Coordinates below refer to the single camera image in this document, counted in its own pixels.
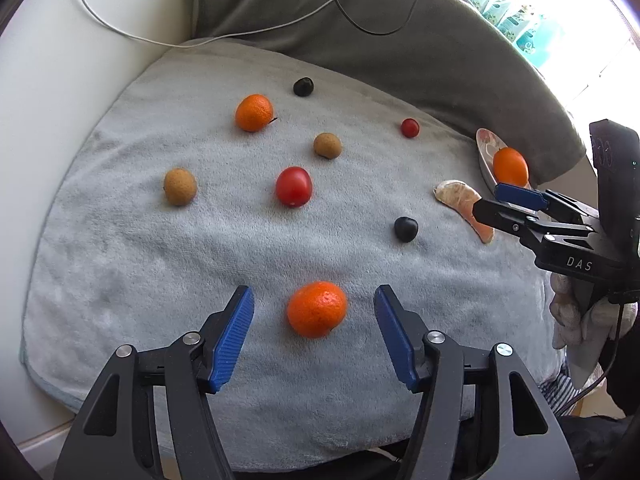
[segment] orange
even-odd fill
[[[347,297],[330,282],[313,282],[299,288],[287,305],[287,318],[301,336],[324,337],[347,314]]]
[[[245,97],[236,110],[236,124],[246,132],[257,132],[273,120],[273,105],[264,95]]]
[[[529,181],[529,168],[517,150],[503,148],[494,155],[494,177],[503,184],[525,187]]]

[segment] white plate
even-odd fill
[[[478,161],[480,163],[482,177],[493,193],[495,187],[498,185],[494,177],[494,155],[498,150],[506,148],[507,145],[502,142],[500,137],[486,128],[480,128],[476,131],[476,144],[478,145]],[[525,187],[531,189],[528,182]]]

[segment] light blue towel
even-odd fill
[[[303,76],[316,85],[307,98],[292,92]],[[257,134],[234,125],[252,93],[278,117]],[[407,117],[420,123],[415,139],[399,132]],[[340,157],[314,155],[321,132],[340,137]],[[298,209],[273,192],[293,165],[314,183]],[[185,208],[162,192],[175,166],[198,181]],[[301,468],[410,434],[420,399],[396,379],[374,318],[382,283],[430,328],[480,348],[507,341],[538,383],[555,377],[548,276],[516,238],[484,245],[437,202],[433,187],[452,178],[489,196],[474,142],[388,94],[239,43],[171,50],[120,95],[56,196],[28,295],[26,363],[78,409],[119,345],[166,346],[251,285],[236,371],[210,397],[237,470]],[[394,237],[399,216],[420,225],[409,244]],[[285,309],[315,280],[337,283],[350,306],[330,336],[307,340]],[[166,408],[157,418],[170,448]]]

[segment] tomato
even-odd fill
[[[415,119],[405,119],[400,125],[400,131],[405,137],[411,139],[420,133],[420,124]]]
[[[314,186],[309,174],[298,166],[284,170],[276,181],[276,196],[284,205],[300,207],[309,202]]]

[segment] white glove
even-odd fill
[[[580,318],[569,278],[562,274],[551,274],[551,288],[555,296],[549,310],[556,319],[552,344],[558,350],[566,346],[569,375],[574,388],[580,389],[595,369],[607,337],[613,339],[616,336],[620,306],[602,298]],[[637,314],[637,303],[625,305],[620,337],[631,329]]]

